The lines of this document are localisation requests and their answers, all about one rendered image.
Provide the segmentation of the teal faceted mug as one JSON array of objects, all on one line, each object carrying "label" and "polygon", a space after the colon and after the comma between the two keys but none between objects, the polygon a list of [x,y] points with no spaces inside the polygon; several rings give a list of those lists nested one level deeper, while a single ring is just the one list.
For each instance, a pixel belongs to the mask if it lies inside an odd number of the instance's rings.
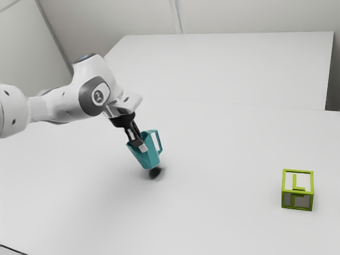
[{"label": "teal faceted mug", "polygon": [[[153,133],[156,136],[159,149],[155,147],[154,141],[151,137]],[[144,169],[149,170],[156,167],[160,163],[159,155],[163,148],[157,130],[142,131],[141,137],[144,144],[142,147],[143,151],[141,151],[139,147],[135,147],[131,142],[127,142],[126,146],[136,158],[136,160],[140,163],[140,165]]]}]

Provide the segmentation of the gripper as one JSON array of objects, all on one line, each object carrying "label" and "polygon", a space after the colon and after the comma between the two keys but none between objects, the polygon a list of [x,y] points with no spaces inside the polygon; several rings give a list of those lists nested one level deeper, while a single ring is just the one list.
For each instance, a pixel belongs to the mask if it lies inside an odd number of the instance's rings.
[{"label": "gripper", "polygon": [[124,128],[130,144],[135,148],[138,148],[141,153],[144,153],[148,151],[148,148],[142,139],[141,133],[134,121],[134,118],[135,112],[115,118],[109,118],[109,120],[116,128]]}]

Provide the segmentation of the green letter block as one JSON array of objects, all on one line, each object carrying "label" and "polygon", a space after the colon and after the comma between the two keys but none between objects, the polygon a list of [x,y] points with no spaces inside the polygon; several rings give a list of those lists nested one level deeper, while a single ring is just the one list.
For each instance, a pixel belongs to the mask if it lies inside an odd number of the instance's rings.
[{"label": "green letter block", "polygon": [[314,199],[313,171],[283,169],[281,207],[312,211]]}]

